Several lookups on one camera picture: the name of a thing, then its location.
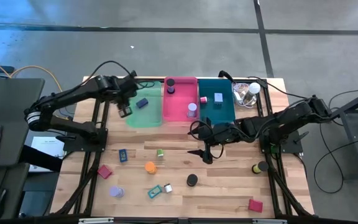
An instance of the wooden table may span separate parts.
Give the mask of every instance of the wooden table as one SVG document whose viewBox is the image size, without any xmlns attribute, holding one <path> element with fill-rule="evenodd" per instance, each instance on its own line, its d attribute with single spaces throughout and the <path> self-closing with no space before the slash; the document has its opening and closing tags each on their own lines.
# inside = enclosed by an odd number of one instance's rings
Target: wooden table
<svg viewBox="0 0 358 224">
<path fill-rule="evenodd" d="M 268 82 L 285 91 L 281 78 L 269 78 Z M 269 87 L 273 112 L 288 106 L 283 93 Z M 94 100 L 77 104 L 74 120 L 90 121 Z M 257 116 L 256 109 L 236 106 L 236 117 Z M 220 159 L 205 164 L 200 157 L 187 153 L 188 150 L 203 149 L 203 142 L 187 135 L 189 122 L 164 122 L 157 128 L 130 128 L 118 115 L 114 105 L 110 106 L 107 128 L 108 143 L 101 158 L 101 165 L 113 169 L 108 179 L 98 177 L 94 193 L 92 216 L 109 217 L 202 217 L 202 218 L 252 218 L 274 217 L 267 174 L 255 175 L 251 167 L 264 161 L 259 142 L 228 144 Z M 127 149 L 129 160 L 119 162 L 118 150 Z M 156 156 L 156 150 L 163 149 L 164 156 Z M 220 148 L 212 150 L 219 155 Z M 57 211 L 69 199 L 78 185 L 84 153 L 75 152 L 63 161 L 57 188 L 53 197 L 51 212 Z M 282 156 L 287 185 L 304 208 L 313 213 L 308 183 L 301 162 L 291 154 Z M 155 175 L 148 174 L 144 165 L 153 161 L 157 165 Z M 186 184 L 189 174 L 198 176 L 195 187 Z M 160 194 L 150 199 L 147 191 L 157 184 L 170 183 L 173 192 Z M 109 196 L 109 188 L 118 185 L 125 189 L 123 198 Z M 85 188 L 84 209 L 89 184 Z M 285 212 L 280 188 L 280 208 Z M 248 210 L 249 199 L 262 201 L 262 213 Z"/>
</svg>

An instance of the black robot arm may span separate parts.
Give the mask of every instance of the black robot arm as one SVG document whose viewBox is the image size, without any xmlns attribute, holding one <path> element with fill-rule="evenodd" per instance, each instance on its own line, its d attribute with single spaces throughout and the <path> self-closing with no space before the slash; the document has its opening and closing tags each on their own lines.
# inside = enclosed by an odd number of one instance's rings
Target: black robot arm
<svg viewBox="0 0 358 224">
<path fill-rule="evenodd" d="M 120 117 L 132 114 L 129 108 L 129 98 L 136 96 L 136 72 L 124 78 L 97 76 L 81 86 L 61 93 L 52 93 L 36 101 L 24 111 L 25 120 L 33 131 L 56 129 L 79 134 L 84 139 L 97 140 L 98 130 L 92 122 L 77 123 L 53 115 L 55 110 L 74 103 L 94 98 L 117 104 Z"/>
<path fill-rule="evenodd" d="M 263 139 L 269 145 L 279 145 L 288 135 L 308 123 L 325 123 L 331 120 L 331 111 L 322 99 L 315 96 L 301 100 L 287 107 L 285 110 L 266 117 L 254 116 L 241 118 L 234 123 L 221 123 L 211 127 L 211 121 L 195 121 L 190 126 L 188 134 L 205 143 L 205 151 L 199 149 L 188 151 L 199 155 L 207 164 L 212 164 L 213 156 L 210 147 L 245 141 L 254 142 Z"/>
</svg>

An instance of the paper sheet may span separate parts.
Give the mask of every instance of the paper sheet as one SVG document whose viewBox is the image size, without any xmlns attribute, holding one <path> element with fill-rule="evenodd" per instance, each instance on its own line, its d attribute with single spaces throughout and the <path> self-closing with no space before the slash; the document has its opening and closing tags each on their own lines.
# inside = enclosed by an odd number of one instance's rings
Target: paper sheet
<svg viewBox="0 0 358 224">
<path fill-rule="evenodd" d="M 38 151 L 44 152 L 51 156 L 63 158 L 64 143 L 57 140 L 55 137 L 34 137 L 32 139 L 31 147 L 38 149 Z M 29 172 L 51 172 L 48 169 L 30 166 Z"/>
</svg>

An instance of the white cable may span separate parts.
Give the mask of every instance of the white cable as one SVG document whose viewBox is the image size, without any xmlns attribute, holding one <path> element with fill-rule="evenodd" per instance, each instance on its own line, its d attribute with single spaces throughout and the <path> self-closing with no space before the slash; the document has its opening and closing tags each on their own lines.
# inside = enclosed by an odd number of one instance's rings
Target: white cable
<svg viewBox="0 0 358 224">
<path fill-rule="evenodd" d="M 233 87 L 233 94 L 234 94 L 234 93 L 241 93 L 242 91 L 244 91 L 245 93 L 247 93 L 248 88 L 249 88 L 249 85 L 246 84 L 246 83 L 233 83 L 233 84 L 232 84 L 232 87 Z M 242 101 L 242 98 L 241 98 L 240 100 L 236 100 L 236 99 L 235 99 L 235 102 L 236 102 L 236 104 L 239 105 L 239 106 L 243 106 L 243 107 L 246 107 L 246 108 L 248 108 L 248 109 L 252 109 L 252 108 L 253 108 L 252 105 L 249 105 L 249 103 L 251 103 L 251 101 L 248 102 L 248 103 L 246 103 L 246 104 L 244 104 L 244 102 Z"/>
</svg>

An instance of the concrete floor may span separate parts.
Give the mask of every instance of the concrete floor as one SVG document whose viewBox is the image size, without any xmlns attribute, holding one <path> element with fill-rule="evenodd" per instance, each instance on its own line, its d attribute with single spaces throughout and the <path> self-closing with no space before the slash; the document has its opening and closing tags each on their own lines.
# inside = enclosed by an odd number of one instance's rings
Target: concrete floor
<svg viewBox="0 0 358 224">
<path fill-rule="evenodd" d="M 260 8 L 266 29 L 358 30 L 358 0 L 260 0 Z M 0 24 L 258 28 L 253 0 L 0 0 Z M 328 102 L 337 93 L 358 89 L 358 35 L 269 34 L 266 38 L 274 77 L 284 78 L 290 93 L 316 94 Z M 0 30 L 0 64 L 43 66 L 56 74 L 63 89 L 78 84 L 105 60 L 117 60 L 141 76 L 208 77 L 220 70 L 236 77 L 267 76 L 259 34 Z M 123 75 L 114 65 L 99 73 Z M 42 77 L 44 94 L 57 91 L 53 80 L 38 70 L 24 71 L 19 77 Z M 333 106 L 356 96 L 338 97 Z M 309 124 L 301 131 L 310 132 L 302 143 L 315 213 L 358 221 L 358 180 L 345 182 L 333 195 L 320 191 L 312 178 L 313 168 L 326 149 L 318 125 Z M 323 133 L 331 149 L 348 143 L 335 124 L 324 124 Z M 30 133 L 27 143 L 39 135 L 48 134 Z M 344 173 L 358 169 L 351 149 L 336 153 Z M 326 190 L 340 184 L 332 159 L 322 162 L 317 180 Z"/>
</svg>

